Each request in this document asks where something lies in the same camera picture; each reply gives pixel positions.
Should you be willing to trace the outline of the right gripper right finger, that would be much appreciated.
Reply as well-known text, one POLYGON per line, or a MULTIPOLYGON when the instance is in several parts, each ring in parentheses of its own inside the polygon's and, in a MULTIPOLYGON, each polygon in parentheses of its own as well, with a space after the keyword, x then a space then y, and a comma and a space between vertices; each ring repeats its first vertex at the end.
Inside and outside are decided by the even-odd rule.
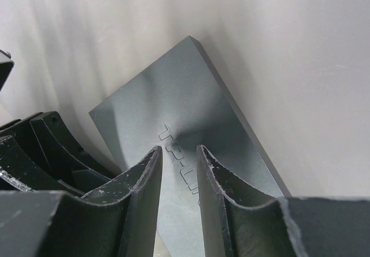
POLYGON ((206 256, 369 255, 369 198, 272 197, 205 146, 197 158, 206 256))

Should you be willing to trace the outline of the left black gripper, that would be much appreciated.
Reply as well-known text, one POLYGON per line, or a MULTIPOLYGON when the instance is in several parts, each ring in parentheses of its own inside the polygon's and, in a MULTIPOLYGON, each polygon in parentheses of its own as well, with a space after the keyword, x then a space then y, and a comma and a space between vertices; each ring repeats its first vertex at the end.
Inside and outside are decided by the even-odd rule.
POLYGON ((5 82, 7 81, 12 69, 14 61, 11 54, 1 50, 1 63, 0 63, 0 90, 2 90, 5 82))

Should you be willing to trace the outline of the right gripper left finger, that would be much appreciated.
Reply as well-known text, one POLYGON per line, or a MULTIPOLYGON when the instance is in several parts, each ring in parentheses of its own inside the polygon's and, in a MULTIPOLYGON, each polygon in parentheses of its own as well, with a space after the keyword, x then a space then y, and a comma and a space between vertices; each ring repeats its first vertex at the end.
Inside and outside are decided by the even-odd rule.
POLYGON ((82 197, 1 192, 2 256, 152 256, 162 148, 82 197))

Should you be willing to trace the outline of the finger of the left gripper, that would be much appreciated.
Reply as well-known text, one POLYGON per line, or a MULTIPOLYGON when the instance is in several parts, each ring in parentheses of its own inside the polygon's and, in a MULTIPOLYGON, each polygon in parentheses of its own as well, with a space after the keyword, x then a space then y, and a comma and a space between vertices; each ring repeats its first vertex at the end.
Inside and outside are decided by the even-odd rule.
POLYGON ((85 194, 115 177, 78 143, 58 112, 41 113, 30 125, 57 182, 85 194))
POLYGON ((29 120, 16 119, 1 126, 2 190, 63 190, 74 196, 82 195, 81 191, 50 176, 43 170, 46 165, 29 120))

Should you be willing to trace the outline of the dark grey network switch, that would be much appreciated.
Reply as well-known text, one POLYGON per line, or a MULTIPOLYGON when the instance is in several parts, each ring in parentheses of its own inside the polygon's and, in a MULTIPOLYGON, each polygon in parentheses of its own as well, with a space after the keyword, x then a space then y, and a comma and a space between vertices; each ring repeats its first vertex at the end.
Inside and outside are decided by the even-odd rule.
POLYGON ((162 148, 157 233, 171 256, 204 256, 197 146, 244 181, 278 197, 288 190, 201 43, 188 36, 90 111, 126 170, 162 148))

